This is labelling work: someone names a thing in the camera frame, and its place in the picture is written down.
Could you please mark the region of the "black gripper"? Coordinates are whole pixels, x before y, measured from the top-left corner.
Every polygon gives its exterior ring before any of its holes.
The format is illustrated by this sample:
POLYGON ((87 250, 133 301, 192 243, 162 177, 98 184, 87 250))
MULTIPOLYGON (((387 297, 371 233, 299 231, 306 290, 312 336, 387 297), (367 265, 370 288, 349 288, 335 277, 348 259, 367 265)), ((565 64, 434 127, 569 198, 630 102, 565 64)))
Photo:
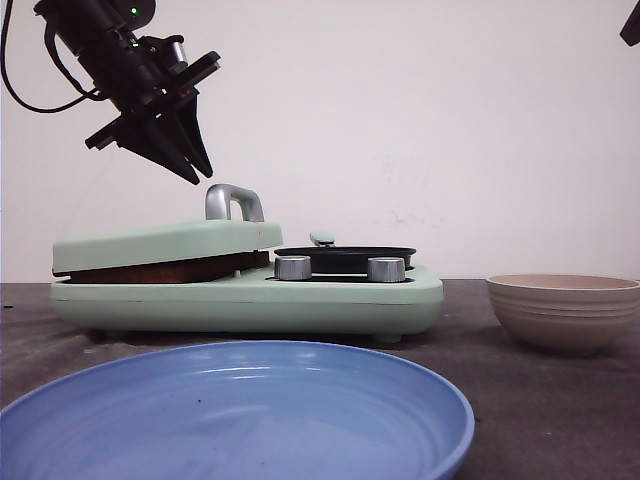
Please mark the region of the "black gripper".
POLYGON ((184 55, 184 38, 136 37, 147 19, 51 19, 49 55, 84 97, 109 100, 120 116, 85 140, 101 150, 111 143, 181 177, 200 183, 213 168, 197 120, 196 84, 219 68, 210 51, 193 63, 184 55), (62 64, 60 38, 92 78, 96 91, 83 90, 62 64))

